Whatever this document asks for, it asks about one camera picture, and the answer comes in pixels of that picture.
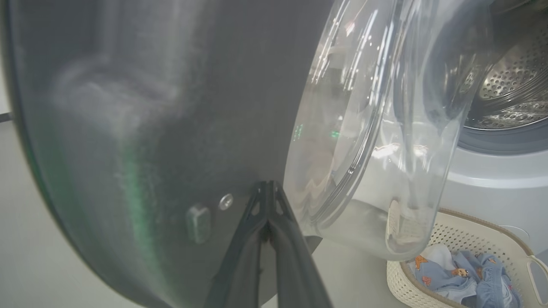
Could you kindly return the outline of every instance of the white cloth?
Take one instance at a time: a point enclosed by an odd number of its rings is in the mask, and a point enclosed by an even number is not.
[[[503,286],[503,302],[504,302],[504,308],[510,308],[512,307],[512,303],[514,301],[513,294],[510,291],[510,288],[506,284],[503,278],[500,279],[502,281]]]
[[[449,248],[444,244],[434,244],[426,247],[420,254],[423,258],[438,263],[441,267],[448,271],[455,270],[455,262]]]

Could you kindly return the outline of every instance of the washing machine door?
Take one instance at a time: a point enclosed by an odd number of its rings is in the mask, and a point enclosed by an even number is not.
[[[486,69],[489,4],[336,2],[284,179],[305,234],[391,260],[426,246]]]
[[[36,182],[121,294],[202,307],[264,180],[283,183],[305,235],[387,259],[426,245],[484,67],[483,1],[0,4]]]

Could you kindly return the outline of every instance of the blue clothing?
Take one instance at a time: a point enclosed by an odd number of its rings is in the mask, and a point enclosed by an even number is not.
[[[452,262],[456,269],[449,271],[419,256],[409,267],[415,273],[415,278],[429,290],[467,307],[523,307],[522,299],[513,289],[504,264],[493,254],[474,256],[463,250],[453,255]]]

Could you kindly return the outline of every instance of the laundry basket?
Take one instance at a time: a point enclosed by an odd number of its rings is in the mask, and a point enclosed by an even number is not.
[[[537,263],[547,278],[548,267],[508,230],[468,215],[442,209],[437,215],[429,245],[437,243],[445,244],[452,252],[469,250],[474,254],[494,254],[504,263],[512,286],[523,299],[524,308],[548,306],[542,303],[530,266]],[[405,262],[388,261],[386,278],[392,294],[410,307],[466,308],[428,290],[415,279]]]

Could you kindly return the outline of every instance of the white washing machine body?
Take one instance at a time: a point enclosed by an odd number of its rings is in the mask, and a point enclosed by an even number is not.
[[[548,151],[495,156],[457,148],[440,206],[498,224],[548,249]]]

